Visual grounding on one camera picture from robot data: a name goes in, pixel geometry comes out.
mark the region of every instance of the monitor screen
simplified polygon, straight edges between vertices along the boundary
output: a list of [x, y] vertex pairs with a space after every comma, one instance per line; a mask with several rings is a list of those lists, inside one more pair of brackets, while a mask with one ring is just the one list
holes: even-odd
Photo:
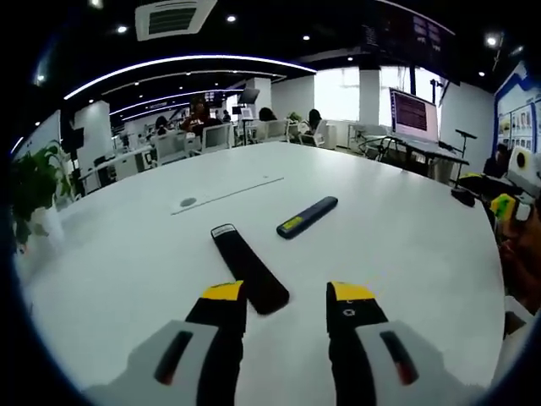
[[435, 104], [391, 89], [392, 129], [424, 141], [438, 142], [438, 114]]
[[259, 89], [244, 89], [243, 93], [238, 98], [238, 104], [254, 104], [259, 94]]

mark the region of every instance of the white chair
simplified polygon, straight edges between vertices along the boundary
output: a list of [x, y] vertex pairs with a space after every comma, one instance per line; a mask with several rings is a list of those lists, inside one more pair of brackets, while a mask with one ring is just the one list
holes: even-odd
[[183, 137], [185, 136], [184, 133], [171, 133], [157, 135], [152, 139], [156, 148], [158, 166], [188, 157], [188, 154], [184, 150]]
[[256, 137], [258, 142], [287, 141], [287, 127], [289, 120], [273, 120], [260, 123]]
[[204, 128], [201, 151], [194, 152], [196, 154], [208, 154], [232, 148], [232, 129], [233, 126], [230, 123]]
[[329, 137], [329, 130], [327, 128], [327, 120], [321, 120], [318, 124], [318, 128], [315, 129], [315, 132], [313, 135], [311, 134], [304, 134], [300, 137], [301, 144], [303, 144], [303, 137], [310, 137], [314, 140], [315, 146], [318, 148], [323, 148], [324, 144]]

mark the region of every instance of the white desk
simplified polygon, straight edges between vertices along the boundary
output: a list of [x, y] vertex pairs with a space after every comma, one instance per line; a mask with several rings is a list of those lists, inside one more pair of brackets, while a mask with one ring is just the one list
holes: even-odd
[[123, 160], [126, 160], [127, 158], [136, 156], [138, 154], [144, 154], [145, 152], [148, 152], [148, 151], [152, 151], [152, 146], [146, 145], [146, 146], [143, 146], [142, 148], [138, 148], [137, 150], [133, 150], [130, 152], [126, 152], [125, 154], [115, 156], [113, 159], [110, 159], [109, 161], [105, 161], [99, 164], [97, 167], [93, 167], [87, 173], [81, 174], [81, 180], [85, 183], [86, 192], [90, 193], [91, 191], [94, 191], [101, 187], [100, 179], [98, 178], [98, 171], [100, 169], [103, 169], [105, 167], [110, 167], [112, 165], [118, 164], [119, 162]]
[[[284, 179], [170, 214], [173, 202], [249, 176]], [[314, 226], [291, 241], [276, 234], [327, 195], [338, 206]], [[141, 173], [61, 215], [64, 254], [27, 294], [45, 345], [76, 387], [117, 377], [134, 348], [184, 320], [210, 285], [232, 281], [210, 236], [226, 222], [291, 293], [274, 315], [249, 306], [237, 405], [335, 404], [325, 329], [331, 280], [368, 286], [389, 320], [432, 343], [459, 381], [486, 387], [495, 372], [504, 287], [486, 214], [417, 174], [274, 142]]]

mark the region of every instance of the black cable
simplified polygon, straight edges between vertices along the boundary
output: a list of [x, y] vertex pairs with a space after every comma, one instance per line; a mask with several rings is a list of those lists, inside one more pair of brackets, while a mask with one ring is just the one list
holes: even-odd
[[357, 147], [358, 147], [358, 149], [359, 149], [361, 152], [363, 152], [363, 151], [361, 150], [361, 147], [362, 147], [362, 146], [365, 146], [365, 145], [367, 145], [367, 144], [369, 144], [369, 143], [371, 143], [371, 142], [377, 142], [377, 141], [383, 142], [383, 141], [386, 140], [387, 138], [390, 138], [390, 137], [383, 137], [382, 139], [376, 138], [376, 139], [372, 139], [372, 140], [366, 140], [364, 143], [357, 145]]

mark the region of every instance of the green leaves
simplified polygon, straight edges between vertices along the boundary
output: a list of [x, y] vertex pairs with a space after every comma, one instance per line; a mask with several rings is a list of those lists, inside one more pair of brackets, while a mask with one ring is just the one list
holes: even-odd
[[[60, 182], [61, 195], [69, 195], [71, 192], [68, 178], [63, 172], [63, 163], [58, 157], [59, 152], [56, 145], [50, 145], [35, 155], [26, 154], [12, 163], [10, 189], [16, 227], [15, 238], [21, 244], [26, 243], [31, 233], [28, 222], [34, 210], [52, 206], [57, 182]], [[52, 165], [51, 159], [58, 162], [60, 168]], [[46, 235], [41, 225], [33, 231], [39, 235]]]

